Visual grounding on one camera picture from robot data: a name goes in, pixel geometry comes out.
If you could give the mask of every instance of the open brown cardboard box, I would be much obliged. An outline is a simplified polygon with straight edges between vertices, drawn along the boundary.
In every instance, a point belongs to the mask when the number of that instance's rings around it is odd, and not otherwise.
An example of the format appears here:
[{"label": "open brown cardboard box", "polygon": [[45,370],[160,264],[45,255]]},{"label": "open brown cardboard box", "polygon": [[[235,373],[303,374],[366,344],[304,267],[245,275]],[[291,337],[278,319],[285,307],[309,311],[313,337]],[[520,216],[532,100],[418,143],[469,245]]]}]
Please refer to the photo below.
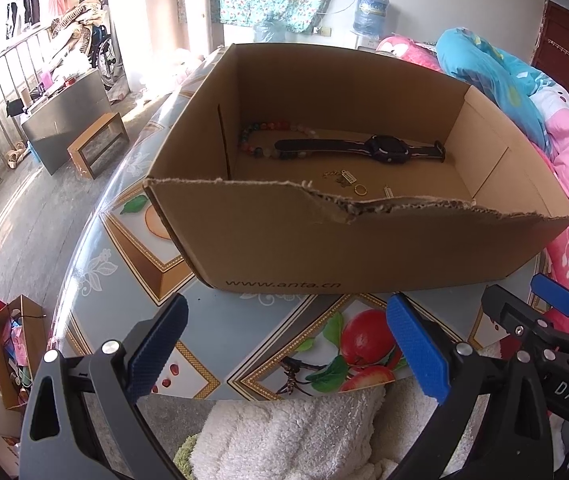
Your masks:
[{"label": "open brown cardboard box", "polygon": [[2,331],[14,309],[20,310],[23,316],[22,327],[32,380],[36,377],[40,361],[46,351],[46,330],[42,319],[42,307],[26,296],[18,296],[6,308],[0,310],[0,392],[2,393],[2,402],[8,410],[21,412],[26,404],[20,404],[18,394],[11,383],[2,347]]},{"label": "open brown cardboard box", "polygon": [[[388,165],[238,149],[254,122],[323,138],[387,134],[447,156]],[[302,137],[255,132],[253,146]],[[357,196],[328,171],[348,170]],[[504,278],[569,225],[569,201],[521,131],[477,89],[408,62],[309,44],[234,44],[165,140],[145,188],[208,285],[280,294],[412,290]],[[394,198],[386,199],[384,186]]]}]

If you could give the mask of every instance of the red door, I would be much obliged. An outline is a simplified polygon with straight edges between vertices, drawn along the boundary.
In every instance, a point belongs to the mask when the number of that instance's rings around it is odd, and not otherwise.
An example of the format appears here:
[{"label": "red door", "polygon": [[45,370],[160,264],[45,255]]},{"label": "red door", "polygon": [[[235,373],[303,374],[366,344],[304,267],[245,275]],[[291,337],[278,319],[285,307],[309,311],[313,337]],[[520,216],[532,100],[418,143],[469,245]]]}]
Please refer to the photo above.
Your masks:
[{"label": "red door", "polygon": [[533,66],[569,92],[569,10],[549,0]]}]

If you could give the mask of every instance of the blue blanket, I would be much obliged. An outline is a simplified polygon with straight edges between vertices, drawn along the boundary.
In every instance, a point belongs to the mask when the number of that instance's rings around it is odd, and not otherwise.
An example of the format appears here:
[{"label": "blue blanket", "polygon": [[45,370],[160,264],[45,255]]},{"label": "blue blanket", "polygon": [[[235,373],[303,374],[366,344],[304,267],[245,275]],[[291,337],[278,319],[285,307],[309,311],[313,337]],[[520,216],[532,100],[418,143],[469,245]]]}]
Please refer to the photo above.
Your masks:
[{"label": "blue blanket", "polygon": [[466,28],[445,31],[436,49],[445,73],[480,90],[531,142],[551,156],[544,120],[529,96],[553,80]]}]

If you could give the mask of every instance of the gray floor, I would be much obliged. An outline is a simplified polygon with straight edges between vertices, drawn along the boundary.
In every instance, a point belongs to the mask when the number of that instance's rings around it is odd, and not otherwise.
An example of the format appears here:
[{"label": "gray floor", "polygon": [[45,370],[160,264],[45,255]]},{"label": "gray floor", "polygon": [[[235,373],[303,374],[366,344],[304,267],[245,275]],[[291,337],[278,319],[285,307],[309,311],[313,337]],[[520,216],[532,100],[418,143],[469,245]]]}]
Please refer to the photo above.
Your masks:
[{"label": "gray floor", "polygon": [[[160,99],[133,110],[136,97],[129,95],[113,106],[124,118],[132,143],[164,102]],[[1,300],[11,301],[24,294],[39,303],[51,319],[82,229],[127,148],[125,142],[118,141],[104,153],[92,167],[100,172],[95,180],[81,178],[71,161],[49,175],[33,155],[8,174],[0,185]],[[107,457],[114,468],[127,472],[100,409],[90,397],[88,405]],[[171,458],[187,436],[202,428],[211,406],[211,402],[157,395],[138,403]]]}]

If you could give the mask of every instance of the wooden stool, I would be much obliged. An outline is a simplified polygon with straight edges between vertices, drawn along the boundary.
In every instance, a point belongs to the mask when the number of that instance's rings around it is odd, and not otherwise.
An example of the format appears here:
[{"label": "wooden stool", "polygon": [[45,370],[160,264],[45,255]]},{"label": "wooden stool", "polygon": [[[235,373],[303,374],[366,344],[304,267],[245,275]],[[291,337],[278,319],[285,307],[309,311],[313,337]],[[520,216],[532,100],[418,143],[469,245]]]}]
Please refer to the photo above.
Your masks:
[{"label": "wooden stool", "polygon": [[[102,148],[98,154],[95,156],[93,160],[87,160],[85,156],[82,154],[82,149],[89,143],[91,139],[96,137],[99,133],[101,133],[105,128],[112,129],[113,126],[119,126],[120,133],[115,136],[112,140],[110,140],[107,145]],[[124,128],[124,123],[122,123],[122,118],[120,117],[119,113],[108,113],[104,114],[100,117],[95,123],[89,126],[84,132],[80,134],[80,136],[71,143],[71,146],[68,147],[69,155],[71,155],[71,160],[78,168],[78,171],[82,176],[87,178],[94,178],[94,174],[91,171],[91,165],[100,158],[100,156],[106,152],[109,147],[116,142],[116,140],[126,139],[129,142],[129,137],[126,133],[126,129]]]}]

